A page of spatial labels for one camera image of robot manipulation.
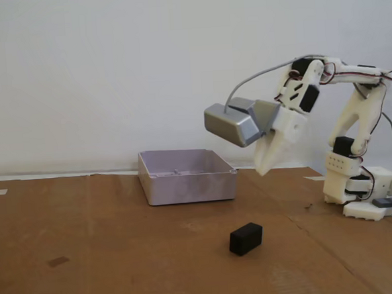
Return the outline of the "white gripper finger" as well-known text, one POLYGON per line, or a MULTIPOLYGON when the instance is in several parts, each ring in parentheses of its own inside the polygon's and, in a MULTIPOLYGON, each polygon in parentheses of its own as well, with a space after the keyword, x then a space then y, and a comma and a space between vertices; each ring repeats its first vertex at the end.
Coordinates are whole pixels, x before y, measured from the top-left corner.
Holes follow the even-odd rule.
POLYGON ((281 133, 271 131, 257 140, 254 153, 254 167, 260 176, 264 176, 278 162, 283 153, 281 133))
POLYGON ((269 159, 271 162, 270 169, 275 168, 290 154, 296 145, 298 138, 284 138, 282 136, 269 137, 269 159))

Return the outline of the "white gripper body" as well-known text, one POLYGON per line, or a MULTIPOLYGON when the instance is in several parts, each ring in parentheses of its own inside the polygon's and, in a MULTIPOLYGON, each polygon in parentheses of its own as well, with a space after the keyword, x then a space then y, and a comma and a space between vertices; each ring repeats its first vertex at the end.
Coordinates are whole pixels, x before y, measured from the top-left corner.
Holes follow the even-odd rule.
POLYGON ((275 146, 296 144, 300 139, 308 118, 285 107, 279 107, 271 129, 274 131, 273 144, 275 146))

